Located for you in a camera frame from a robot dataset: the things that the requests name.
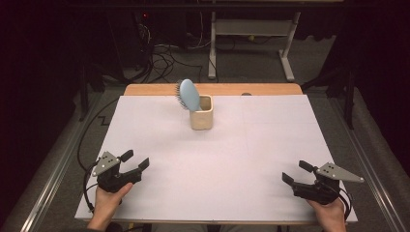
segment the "desk leg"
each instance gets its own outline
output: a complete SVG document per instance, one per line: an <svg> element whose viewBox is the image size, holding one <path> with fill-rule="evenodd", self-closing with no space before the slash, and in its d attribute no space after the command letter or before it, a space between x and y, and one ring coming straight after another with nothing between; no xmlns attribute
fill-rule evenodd
<svg viewBox="0 0 410 232"><path fill-rule="evenodd" d="M216 42L216 13L212 12L211 19L211 50L209 52L209 64L208 64L208 78L215 79L217 78L217 51L215 50Z"/></svg>
<svg viewBox="0 0 410 232"><path fill-rule="evenodd" d="M289 53L290 45L292 44L293 37L295 36L295 32L296 32L296 28L298 27L300 15L301 15L300 12L295 13L293 17L292 25L290 26L289 33L287 35L286 47L284 50L280 50L278 52L280 61L283 66L284 73L286 75L286 79L289 82L294 82L295 76L293 75L292 69L290 68L289 60L287 59L287 54Z"/></svg>

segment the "hairbrush bristles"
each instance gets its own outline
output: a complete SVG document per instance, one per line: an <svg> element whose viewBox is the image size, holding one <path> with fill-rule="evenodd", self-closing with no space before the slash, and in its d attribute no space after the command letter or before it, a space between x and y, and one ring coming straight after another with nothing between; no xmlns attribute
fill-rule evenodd
<svg viewBox="0 0 410 232"><path fill-rule="evenodd" d="M177 98L178 102L180 103L180 105L184 108L184 109L188 109L187 106L184 104L184 101L182 101L181 99L181 94L180 94L180 90L181 90L181 83L182 83L182 79L179 79L177 81L177 84L175 85L175 97Z"/></svg>

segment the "person's right hand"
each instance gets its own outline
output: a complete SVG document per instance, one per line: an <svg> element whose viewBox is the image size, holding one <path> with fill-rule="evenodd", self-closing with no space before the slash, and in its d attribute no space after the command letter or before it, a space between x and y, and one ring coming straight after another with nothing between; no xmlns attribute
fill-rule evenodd
<svg viewBox="0 0 410 232"><path fill-rule="evenodd" d="M307 203L314 209L317 220L325 232L346 231L344 205L340 199L327 205L321 205L311 200L307 200Z"/></svg>

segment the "gray floor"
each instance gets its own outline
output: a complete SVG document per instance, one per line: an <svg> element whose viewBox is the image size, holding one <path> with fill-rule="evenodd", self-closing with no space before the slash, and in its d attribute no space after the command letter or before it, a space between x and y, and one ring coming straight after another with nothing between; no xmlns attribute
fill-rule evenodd
<svg viewBox="0 0 410 232"><path fill-rule="evenodd" d="M333 41L316 42L309 38L292 44L289 61L296 83L305 83L318 75ZM236 42L234 49L231 49L233 43L229 39L220 39L217 55L219 82L286 82L277 55L277 50L283 48L284 43L284 39L273 39L264 44ZM166 51L166 48L156 49L156 52L162 51ZM207 78L208 48L172 48L172 55L186 65L174 63L173 71L157 82L175 82L180 78L191 78L194 82L216 82ZM156 67L165 67L165 63L159 61ZM133 69L125 69L128 76L134 73ZM155 76L158 74L153 72L151 79ZM91 119L122 95L124 89L124 86L112 83L107 84L103 94L90 89L91 111L88 118L82 123L78 122L78 107L1 231L20 231L29 217L33 218L33 224L25 227L30 228L27 231L63 231L86 225L73 218L82 194L83 171L76 160L80 135ZM342 119L343 97L328 99L324 91L324 87L313 87L306 94L332 156L337 165L366 178L366 182L361 185L345 183L348 192L355 197L354 208L359 219L359 222L348 225L348 231L406 231L406 228L410 228L409 178L368 114L359 91L356 90L354 99L354 130L349 130ZM110 104L99 114L105 117L106 122L112 117L115 104ZM102 120L96 118L82 139L79 152L84 163L94 161L100 151L108 129ZM291 226L290 231L320 231L320 228Z"/></svg>

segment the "square beige container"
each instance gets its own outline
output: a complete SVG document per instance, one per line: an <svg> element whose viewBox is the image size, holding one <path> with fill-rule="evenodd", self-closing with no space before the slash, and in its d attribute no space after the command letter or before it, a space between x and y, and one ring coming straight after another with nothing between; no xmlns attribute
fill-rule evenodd
<svg viewBox="0 0 410 232"><path fill-rule="evenodd" d="M199 96L202 110L190 111L190 127L193 130L209 130L214 124L214 103L209 95Z"/></svg>

